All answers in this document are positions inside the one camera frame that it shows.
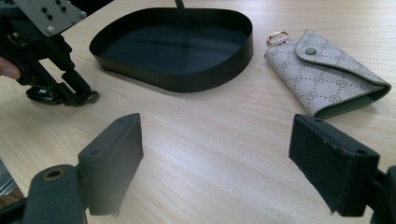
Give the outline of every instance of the light wood tabletop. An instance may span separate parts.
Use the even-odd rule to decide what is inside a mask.
[[[140,113],[144,159],[120,215],[93,223],[369,223],[332,214],[289,158],[294,114],[306,114],[268,62],[266,38],[306,29],[327,37],[396,86],[396,2],[363,0],[185,0],[184,5],[239,11],[253,23],[254,54],[233,80],[209,91],[174,93],[102,69],[89,51],[93,37],[114,20],[171,0],[115,0],[65,31],[76,69],[99,91],[93,105],[40,105],[28,87],[0,77],[0,157],[22,192],[41,170],[78,163],[78,153],[112,121]],[[61,81],[52,63],[46,68]],[[330,119],[396,165],[396,90]]]

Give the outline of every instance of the wooden table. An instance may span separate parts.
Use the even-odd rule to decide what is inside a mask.
[[[173,93],[100,68],[88,46],[119,17],[167,0],[116,0],[64,32],[77,70],[101,93],[94,105],[39,105],[28,87],[1,77],[0,156],[23,193],[32,177],[56,164],[78,163],[77,154],[114,119],[140,113],[145,157],[120,216],[89,223],[369,223],[331,214],[288,158],[294,114],[305,114],[263,58],[276,31],[291,38],[313,29],[396,85],[396,2],[201,0],[186,7],[233,9],[254,26],[248,67],[213,90]],[[43,62],[54,77],[61,72]],[[364,108],[327,119],[381,155],[379,169],[396,164],[396,91]]]

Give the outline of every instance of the wallet snap button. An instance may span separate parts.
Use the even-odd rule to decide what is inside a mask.
[[[308,54],[308,55],[314,55],[316,53],[317,53],[317,50],[314,48],[308,48],[305,50],[305,54]]]

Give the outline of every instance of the oval black tray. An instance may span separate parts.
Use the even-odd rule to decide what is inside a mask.
[[[103,68],[123,76],[168,91],[205,91],[245,69],[252,29],[236,11],[147,8],[110,23],[90,51]]]

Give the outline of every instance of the gray wallet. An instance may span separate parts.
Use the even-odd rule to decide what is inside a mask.
[[[391,88],[384,79],[312,30],[268,49],[264,57],[306,111],[320,119],[368,105]]]

